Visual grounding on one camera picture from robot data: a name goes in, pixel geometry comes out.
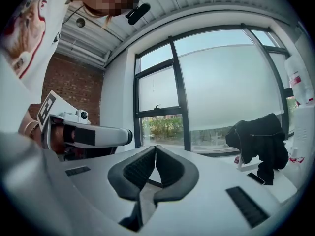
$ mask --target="plastic bottle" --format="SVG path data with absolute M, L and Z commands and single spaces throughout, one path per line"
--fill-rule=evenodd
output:
M 313 87 L 302 59 L 297 55 L 292 55 L 285 61 L 284 66 L 296 101 L 301 105 L 313 102 Z

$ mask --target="window frame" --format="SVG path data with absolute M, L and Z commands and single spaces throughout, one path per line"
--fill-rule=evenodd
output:
M 249 39 L 256 45 L 264 55 L 265 59 L 268 62 L 269 67 L 271 68 L 275 79 L 277 81 L 277 85 L 280 91 L 281 102 L 283 105 L 284 113 L 281 114 L 281 124 L 283 131 L 285 133 L 285 139 L 292 136 L 294 132 L 289 132 L 289 115 L 288 115 L 288 105 L 286 99 L 288 97 L 293 96 L 293 91 L 291 88 L 284 88 L 283 83 L 281 81 L 280 74 L 274 64 L 271 56 L 269 53 L 277 53 L 283 54 L 286 58 L 289 58 L 290 54 L 288 50 L 284 47 L 284 44 L 280 41 L 280 39 L 276 36 L 274 32 L 271 31 L 270 28 L 262 28 L 256 26 L 247 26 L 245 24 L 240 25 L 223 25 L 223 26 L 214 26 L 214 27 L 205 27 L 200 29 L 191 30 L 188 32 L 181 33 L 176 36 L 169 36 L 167 39 L 163 40 L 162 42 L 146 49 L 145 51 L 136 54 L 135 57 L 135 66 L 134 66 L 134 138 L 135 138 L 135 147 L 141 147 L 141 130 L 140 130 L 140 118 L 143 117 L 153 117 L 153 116 L 165 116 L 165 115 L 178 115 L 181 114 L 183 118 L 183 130 L 184 130 L 184 149 L 187 151 L 191 151 L 191 137 L 190 137 L 190 130 L 189 130 L 189 118 L 188 118 L 188 105 L 187 105 L 187 98 L 186 98 L 186 90 L 184 85 L 184 79 L 182 75 L 181 66 L 179 63 L 179 57 L 176 52 L 174 41 L 189 37 L 192 35 L 210 32 L 210 31 L 217 31 L 217 30 L 242 30 Z M 276 43 L 279 47 L 271 47 L 271 46 L 264 46 L 261 44 L 259 39 L 253 34 L 252 30 L 260 30 L 269 33 L 272 36 L 272 41 Z M 172 59 L 168 59 L 163 61 L 157 65 L 154 65 L 150 68 L 145 69 L 142 72 L 140 71 L 140 58 L 145 56 L 146 54 L 163 47 L 167 44 L 170 44 L 172 50 Z M 149 111 L 139 111 L 139 79 L 144 78 L 154 72 L 160 71 L 164 68 L 173 66 L 174 74 L 175 74 L 175 81 L 176 81 L 176 89 L 177 89 L 177 97 L 178 97 L 178 107 L 170 107 L 170 108 L 161 108 L 161 109 L 154 109 Z M 239 151 L 236 149 L 234 152 L 230 152 L 235 155 L 239 154 Z

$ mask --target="brick wall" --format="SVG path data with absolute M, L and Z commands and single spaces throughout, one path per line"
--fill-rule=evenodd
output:
M 42 102 L 53 90 L 69 104 L 89 114 L 91 124 L 99 125 L 99 106 L 103 73 L 97 68 L 69 57 L 54 54 L 48 64 L 43 84 Z M 41 104 L 31 105 L 29 112 L 36 119 Z

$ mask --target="ceiling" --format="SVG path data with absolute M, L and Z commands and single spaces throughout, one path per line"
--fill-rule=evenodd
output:
M 117 50 L 126 45 L 126 41 L 139 33 L 143 28 L 157 22 L 161 17 L 176 11 L 193 8 L 198 5 L 244 5 L 278 15 L 283 18 L 297 17 L 286 0 L 140 0 L 140 5 L 149 3 L 151 10 L 134 26 L 128 24 L 124 16 L 114 17 L 110 24 L 102 29 L 105 18 L 89 17 L 83 9 L 75 13 L 62 27 L 61 40 L 57 52 L 105 70 L 108 58 L 117 55 Z M 71 4 L 65 19 L 81 6 Z M 86 19 L 86 25 L 78 28 L 76 20 Z

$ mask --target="black cloth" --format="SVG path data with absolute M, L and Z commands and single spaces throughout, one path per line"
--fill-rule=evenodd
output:
M 285 134 L 275 114 L 252 121 L 240 121 L 226 135 L 226 143 L 239 149 L 244 164 L 259 156 L 257 175 L 267 185 L 273 185 L 273 170 L 283 169 L 288 160 L 284 146 Z

